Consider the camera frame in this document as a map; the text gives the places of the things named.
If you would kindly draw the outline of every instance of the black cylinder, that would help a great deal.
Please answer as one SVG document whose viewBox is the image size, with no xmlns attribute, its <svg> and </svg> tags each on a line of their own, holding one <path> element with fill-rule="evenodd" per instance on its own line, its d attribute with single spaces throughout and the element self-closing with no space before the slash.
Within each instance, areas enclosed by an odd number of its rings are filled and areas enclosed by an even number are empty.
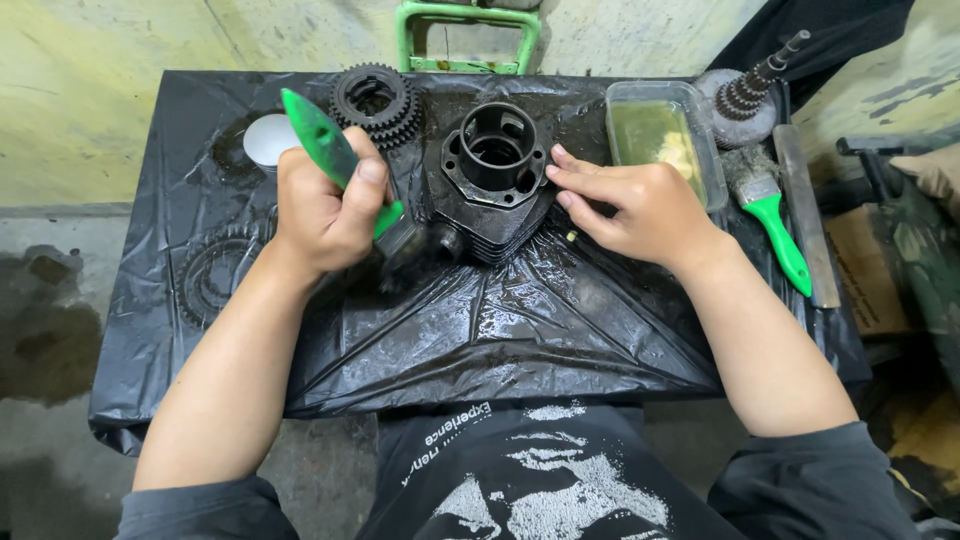
<svg viewBox="0 0 960 540">
<path fill-rule="evenodd" d="M 458 161 L 471 184 L 506 191 L 520 182 L 537 143 L 533 120 L 509 103 L 488 103 L 470 111 L 460 125 Z"/>
</svg>

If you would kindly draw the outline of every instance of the left hand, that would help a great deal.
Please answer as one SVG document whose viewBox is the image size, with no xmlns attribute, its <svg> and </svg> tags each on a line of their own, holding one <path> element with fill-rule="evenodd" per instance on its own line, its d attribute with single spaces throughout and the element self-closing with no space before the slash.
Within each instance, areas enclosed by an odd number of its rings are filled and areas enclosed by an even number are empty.
<svg viewBox="0 0 960 540">
<path fill-rule="evenodd" d="M 387 164 L 363 130 L 344 135 L 360 162 L 341 190 L 300 147 L 280 156 L 276 168 L 279 215 L 271 244 L 284 254 L 292 270 L 312 279 L 347 268 L 371 249 L 373 222 L 387 194 Z"/>
</svg>

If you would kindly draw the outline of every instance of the green handle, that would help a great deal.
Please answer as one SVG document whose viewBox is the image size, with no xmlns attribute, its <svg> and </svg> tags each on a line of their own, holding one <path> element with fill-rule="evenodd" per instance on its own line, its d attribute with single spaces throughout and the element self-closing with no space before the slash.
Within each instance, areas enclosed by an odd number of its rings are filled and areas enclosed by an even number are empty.
<svg viewBox="0 0 960 540">
<path fill-rule="evenodd" d="M 331 181 L 341 189 L 347 189 L 347 183 L 360 160 L 350 148 L 344 132 L 340 131 L 332 118 L 295 91 L 282 88 L 280 98 L 307 156 L 317 163 Z M 403 203 L 399 200 L 380 209 L 373 223 L 373 238 L 379 238 L 402 213 Z"/>
<path fill-rule="evenodd" d="M 783 222 L 780 221 L 780 194 L 753 201 L 744 205 L 743 209 L 760 220 L 760 223 L 766 228 L 767 234 L 770 235 L 770 241 L 774 244 L 774 253 L 777 254 L 777 260 L 780 262 L 783 273 L 793 283 L 793 286 L 797 287 L 797 290 L 802 292 L 804 296 L 809 297 L 813 291 L 810 269 L 806 266 L 804 255 L 797 249 L 797 244 L 793 242 L 790 233 L 786 231 Z"/>
</svg>

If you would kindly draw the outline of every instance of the plastic container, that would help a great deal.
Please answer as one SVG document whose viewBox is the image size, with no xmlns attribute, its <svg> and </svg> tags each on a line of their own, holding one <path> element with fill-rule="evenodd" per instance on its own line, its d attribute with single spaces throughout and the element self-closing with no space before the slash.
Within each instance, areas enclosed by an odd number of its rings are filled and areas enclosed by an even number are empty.
<svg viewBox="0 0 960 540">
<path fill-rule="evenodd" d="M 607 134 L 614 164 L 671 163 L 713 212 L 727 204 L 727 183 L 702 99 L 680 81 L 613 83 L 607 88 Z"/>
</svg>

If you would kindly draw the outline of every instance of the hand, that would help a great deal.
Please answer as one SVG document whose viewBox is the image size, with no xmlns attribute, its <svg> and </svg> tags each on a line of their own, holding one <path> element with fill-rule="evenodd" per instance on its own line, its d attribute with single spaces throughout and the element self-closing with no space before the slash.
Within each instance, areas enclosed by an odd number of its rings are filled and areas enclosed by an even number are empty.
<svg viewBox="0 0 960 540">
<path fill-rule="evenodd" d="M 360 159 L 342 190 L 307 156 L 291 148 L 276 168 L 279 220 L 271 244 L 286 265 L 317 279 L 360 261 L 371 249 L 373 222 L 387 193 L 387 164 L 363 130 L 344 130 Z"/>
<path fill-rule="evenodd" d="M 720 241 L 726 233 L 713 225 L 673 165 L 601 167 L 575 159 L 559 144 L 550 153 L 559 167 L 547 166 L 547 177 L 564 189 L 557 201 L 602 247 L 677 273 L 705 260 L 711 246 L 727 243 Z M 605 217 L 585 197 L 610 203 L 618 212 Z"/>
</svg>

